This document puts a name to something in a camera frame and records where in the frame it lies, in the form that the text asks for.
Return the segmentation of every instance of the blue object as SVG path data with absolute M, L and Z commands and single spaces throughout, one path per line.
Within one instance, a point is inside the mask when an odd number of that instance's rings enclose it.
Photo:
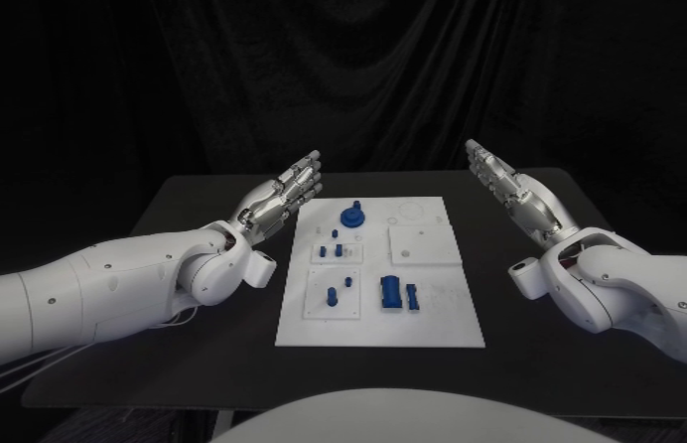
M 397 276 L 382 277 L 382 307 L 385 309 L 402 309 L 401 285 Z
M 353 202 L 353 207 L 342 211 L 342 224 L 346 227 L 359 227 L 365 223 L 365 213 L 361 209 L 361 201 Z
M 330 307 L 335 307 L 335 305 L 338 304 L 341 300 L 338 299 L 338 289 L 335 287 L 332 287 L 329 290 L 328 290 L 328 305 Z
M 408 309 L 411 311 L 420 311 L 418 296 L 415 294 L 417 292 L 415 284 L 407 284 L 405 291 L 408 292 Z

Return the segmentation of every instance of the white board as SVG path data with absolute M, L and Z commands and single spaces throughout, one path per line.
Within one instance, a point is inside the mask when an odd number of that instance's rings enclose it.
M 485 348 L 443 199 L 359 199 L 365 223 L 348 228 L 341 217 L 353 200 L 319 199 L 302 207 L 277 346 Z M 401 281 L 402 309 L 382 308 L 379 281 L 388 275 Z M 420 311 L 408 310 L 411 283 Z M 338 288 L 335 307 L 330 287 Z

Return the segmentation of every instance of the white robotic arm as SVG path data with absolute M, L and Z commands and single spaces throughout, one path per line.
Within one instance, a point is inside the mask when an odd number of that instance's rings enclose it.
M 220 304 L 243 281 L 266 287 L 277 263 L 253 246 L 323 189 L 319 158 L 313 152 L 247 195 L 230 221 L 103 242 L 0 276 L 0 365 L 120 339 Z
M 525 296 L 549 293 L 584 329 L 634 332 L 687 363 L 687 257 L 654 256 L 614 232 L 580 229 L 549 188 L 474 140 L 466 148 L 473 173 L 545 249 L 509 270 Z

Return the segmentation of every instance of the dark gray table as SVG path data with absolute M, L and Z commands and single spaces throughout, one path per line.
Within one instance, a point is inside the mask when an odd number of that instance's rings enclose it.
M 526 170 L 581 226 L 608 227 L 571 176 Z M 172 178 L 133 234 L 230 218 L 267 177 Z M 443 196 L 487 349 L 277 348 L 297 220 L 261 245 L 280 266 L 267 289 L 243 285 L 186 326 L 99 344 L 34 380 L 28 406 L 270 409 L 358 387 L 408 387 L 492 398 L 554 415 L 687 417 L 687 366 L 623 331 L 593 335 L 549 297 L 529 301 L 508 268 L 535 244 L 469 172 L 326 174 L 323 198 Z

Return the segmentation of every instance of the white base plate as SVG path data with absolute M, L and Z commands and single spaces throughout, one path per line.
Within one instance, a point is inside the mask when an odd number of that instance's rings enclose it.
M 341 221 L 352 204 L 353 199 L 319 199 L 302 207 L 277 346 L 485 348 L 443 199 L 361 199 L 365 223 L 358 228 Z M 362 259 L 358 252 L 332 259 L 338 244 L 361 251 Z M 329 248 L 328 259 L 320 259 L 320 246 Z M 353 272 L 355 287 L 346 288 L 341 281 Z M 382 308 L 379 279 L 387 275 L 401 280 L 402 309 Z M 420 304 L 413 312 L 411 283 Z M 335 307 L 329 287 L 338 287 Z

